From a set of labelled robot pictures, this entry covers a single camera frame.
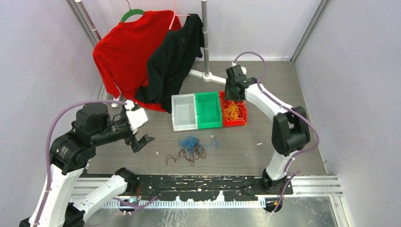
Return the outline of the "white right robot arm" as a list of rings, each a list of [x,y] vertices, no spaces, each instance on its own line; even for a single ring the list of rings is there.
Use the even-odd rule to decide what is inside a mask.
[[[278,100],[256,78],[248,78],[246,69],[239,64],[233,63],[226,74],[225,99],[252,103],[272,121],[271,143],[275,151],[260,185],[266,193],[275,194],[285,183],[295,155],[310,142],[306,111]]]

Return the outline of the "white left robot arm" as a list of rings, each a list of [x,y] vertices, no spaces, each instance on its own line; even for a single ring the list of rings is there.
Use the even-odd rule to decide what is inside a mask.
[[[20,222],[22,227],[82,227],[114,197],[139,192],[138,176],[121,168],[91,193],[70,200],[97,147],[123,140],[133,152],[138,152],[153,140],[148,135],[136,138],[138,128],[149,118],[146,110],[131,100],[123,102],[118,120],[110,117],[106,100],[80,102],[76,107],[71,130],[54,140],[47,138],[47,178],[34,213]]]

